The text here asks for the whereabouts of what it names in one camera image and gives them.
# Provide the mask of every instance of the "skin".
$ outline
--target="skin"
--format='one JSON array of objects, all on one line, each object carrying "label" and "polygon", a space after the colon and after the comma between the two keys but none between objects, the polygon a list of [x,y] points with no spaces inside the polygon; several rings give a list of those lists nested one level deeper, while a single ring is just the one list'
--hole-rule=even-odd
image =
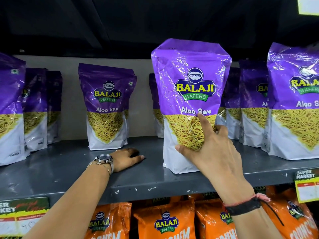
[{"label": "skin", "polygon": [[[215,133],[205,116],[199,113],[198,117],[205,135],[204,145],[197,151],[177,145],[176,150],[196,165],[209,179],[226,205],[246,201],[254,194],[254,190],[244,178],[241,156],[232,141],[228,139],[227,128],[217,126],[217,133]],[[114,172],[142,161],[144,156],[130,158],[136,152],[138,152],[136,149],[129,148],[111,153],[114,158]],[[107,168],[101,165],[90,165],[23,238],[83,238],[108,180]],[[262,208],[232,218],[239,239],[282,239]],[[66,226],[70,221],[76,226]]]}]

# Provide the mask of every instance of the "person's right arm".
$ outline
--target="person's right arm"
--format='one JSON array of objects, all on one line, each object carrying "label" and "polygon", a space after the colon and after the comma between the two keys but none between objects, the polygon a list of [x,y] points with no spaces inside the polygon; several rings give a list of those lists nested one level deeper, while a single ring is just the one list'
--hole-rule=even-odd
[{"label": "person's right arm", "polygon": [[[243,175],[241,156],[228,139],[227,128],[217,126],[218,132],[215,133],[204,115],[199,113],[198,118],[205,136],[202,148],[192,151],[183,145],[177,145],[176,150],[209,179],[224,204],[247,201],[254,195],[254,189]],[[232,218],[239,239],[282,239],[262,207]]]}]

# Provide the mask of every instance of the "hand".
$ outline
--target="hand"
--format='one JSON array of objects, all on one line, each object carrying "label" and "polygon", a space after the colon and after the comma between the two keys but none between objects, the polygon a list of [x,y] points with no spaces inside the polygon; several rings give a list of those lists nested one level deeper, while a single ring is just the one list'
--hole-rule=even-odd
[{"label": "hand", "polygon": [[144,159],[143,155],[138,155],[133,158],[130,158],[130,156],[134,153],[138,153],[138,150],[135,148],[119,149],[111,153],[110,155],[114,159],[114,173],[127,169],[128,167],[131,167]]},{"label": "hand", "polygon": [[205,137],[203,146],[197,151],[183,145],[176,145],[175,149],[209,179],[225,204],[248,199],[254,189],[244,178],[240,153],[228,138],[227,128],[217,125],[215,133],[202,113],[198,113],[198,118]]}]

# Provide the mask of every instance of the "watch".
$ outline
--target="watch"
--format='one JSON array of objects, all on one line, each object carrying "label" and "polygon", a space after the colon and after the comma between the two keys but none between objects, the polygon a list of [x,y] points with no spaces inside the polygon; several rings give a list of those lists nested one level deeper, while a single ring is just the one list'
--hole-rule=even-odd
[{"label": "watch", "polygon": [[111,165],[111,173],[113,173],[114,171],[114,165],[113,165],[113,161],[114,159],[112,158],[112,156],[110,154],[101,154],[101,155],[98,155],[97,157],[95,157],[95,159],[90,163],[92,164],[93,162],[97,161],[98,164],[105,164],[105,163],[109,163]]}]

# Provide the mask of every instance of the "gray metal shelf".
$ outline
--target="gray metal shelf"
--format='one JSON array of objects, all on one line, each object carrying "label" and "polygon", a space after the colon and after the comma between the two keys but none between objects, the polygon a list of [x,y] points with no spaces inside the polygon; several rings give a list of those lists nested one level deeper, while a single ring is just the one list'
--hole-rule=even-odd
[{"label": "gray metal shelf", "polygon": [[[234,141],[245,178],[253,186],[292,183],[300,169],[317,167],[319,159],[287,161]],[[53,205],[102,151],[90,151],[87,140],[62,141],[26,160],[0,167],[0,200],[48,196]],[[146,159],[111,176],[100,203],[114,203],[214,191],[200,173],[173,174],[163,168],[163,139],[129,138]]]}]

